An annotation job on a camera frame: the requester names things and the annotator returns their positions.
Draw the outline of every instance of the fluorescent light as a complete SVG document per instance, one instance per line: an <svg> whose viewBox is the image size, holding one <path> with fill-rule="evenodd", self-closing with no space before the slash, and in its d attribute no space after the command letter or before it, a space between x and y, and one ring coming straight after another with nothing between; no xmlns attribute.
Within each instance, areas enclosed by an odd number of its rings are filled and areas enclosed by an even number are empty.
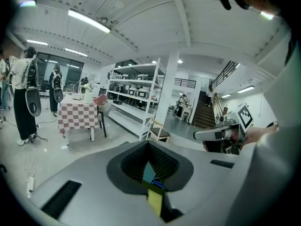
<svg viewBox="0 0 301 226"><path fill-rule="evenodd" d="M48 46L48 44L47 44L47 43L40 42L40 41L35 41L35 40L27 40L27 42L29 42L29 43L36 43L36 44L40 44L40 45L46 45L46 46Z"/></svg>
<svg viewBox="0 0 301 226"><path fill-rule="evenodd" d="M230 94L227 94L227 95L225 95L225 96L222 96L222 98L226 98L226 97L229 97L229 96L231 96Z"/></svg>
<svg viewBox="0 0 301 226"><path fill-rule="evenodd" d="M254 89L254 88L255 88L255 87L254 87L253 85L251 85L251 86L249 86L249 87L247 87L247 88L245 88L245 89L239 90L238 93L243 93L243 92L246 92L246 91L251 90L251 89Z"/></svg>
<svg viewBox="0 0 301 226"><path fill-rule="evenodd" d="M35 5L36 5L36 2L34 0L28 0L28 1L22 2L19 7L34 7Z"/></svg>
<svg viewBox="0 0 301 226"><path fill-rule="evenodd" d="M261 15L266 17L269 20L271 20L274 17L274 15L266 13L266 12L261 12Z"/></svg>
<svg viewBox="0 0 301 226"><path fill-rule="evenodd" d="M87 17L87 16L85 16L85 15L83 15L83 14L81 14L81 13L79 13L79 12L73 10L73 9L70 9L68 11L68 15L71 16L71 17L77 18L77 19L79 19L83 22L86 22L87 24L90 24L90 25L92 25L92 26L94 26L94 27L106 32L106 33L109 33L111 31L111 28L109 28L109 27L101 24L100 22L98 22L98 21L96 21L92 18L89 18L89 17Z"/></svg>
<svg viewBox="0 0 301 226"><path fill-rule="evenodd" d="M83 53L81 53L81 52L77 52L77 51L72 50L72 49L69 49L69 48L65 48L65 50L66 50L66 51L69 51L69 52L72 52L72 53L75 53L75 54L79 54L79 55L85 56L85 57L88 56L88 55L86 55L86 54L83 54Z"/></svg>

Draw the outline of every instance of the white shirt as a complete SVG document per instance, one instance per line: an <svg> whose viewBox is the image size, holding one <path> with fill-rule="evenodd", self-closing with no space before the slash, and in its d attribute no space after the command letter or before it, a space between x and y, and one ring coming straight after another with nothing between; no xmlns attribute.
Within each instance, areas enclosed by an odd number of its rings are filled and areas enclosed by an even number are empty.
<svg viewBox="0 0 301 226"><path fill-rule="evenodd" d="M11 70L12 74L15 77L16 89L25 89L26 87L22 86L22 78L25 72L27 65L32 61L31 58L23 58L18 60L13 69Z"/></svg>
<svg viewBox="0 0 301 226"><path fill-rule="evenodd" d="M211 92L210 90L208 90L207 93L206 93L206 95L207 95L208 97L212 97L212 94L213 94L213 91Z"/></svg>
<svg viewBox="0 0 301 226"><path fill-rule="evenodd" d="M0 61L0 74L2 75L3 73L5 73L5 70L6 70L6 64L5 64L4 60L1 59L1 61Z"/></svg>

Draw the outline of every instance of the white shoe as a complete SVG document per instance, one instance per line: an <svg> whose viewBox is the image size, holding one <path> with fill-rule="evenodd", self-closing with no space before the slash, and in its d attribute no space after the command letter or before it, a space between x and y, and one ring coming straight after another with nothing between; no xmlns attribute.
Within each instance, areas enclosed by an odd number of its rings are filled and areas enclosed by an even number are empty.
<svg viewBox="0 0 301 226"><path fill-rule="evenodd" d="M29 142L29 139L25 139L25 140L17 140L18 145L24 145L25 143Z"/></svg>

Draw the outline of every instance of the red and white checkered tablecloth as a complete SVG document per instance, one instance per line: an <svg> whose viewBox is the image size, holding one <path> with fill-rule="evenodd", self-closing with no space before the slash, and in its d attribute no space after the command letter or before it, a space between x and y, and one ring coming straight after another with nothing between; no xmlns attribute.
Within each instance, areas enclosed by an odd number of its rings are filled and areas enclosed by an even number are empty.
<svg viewBox="0 0 301 226"><path fill-rule="evenodd" d="M64 138L67 130L98 127L97 105L65 96L58 111L58 128Z"/></svg>

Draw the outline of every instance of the column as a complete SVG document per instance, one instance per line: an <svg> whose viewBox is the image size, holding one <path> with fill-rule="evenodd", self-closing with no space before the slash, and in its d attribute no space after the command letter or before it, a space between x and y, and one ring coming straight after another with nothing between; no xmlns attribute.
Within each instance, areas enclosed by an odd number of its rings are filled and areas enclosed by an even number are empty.
<svg viewBox="0 0 301 226"><path fill-rule="evenodd" d="M171 95L173 93L174 79L178 69L179 55L180 55L179 51L173 51L170 52L169 54L165 79L161 91L160 101L158 104L157 114L155 117L155 120L159 121L162 124L164 124L165 122L165 118L169 107L169 102L171 100Z"/></svg>

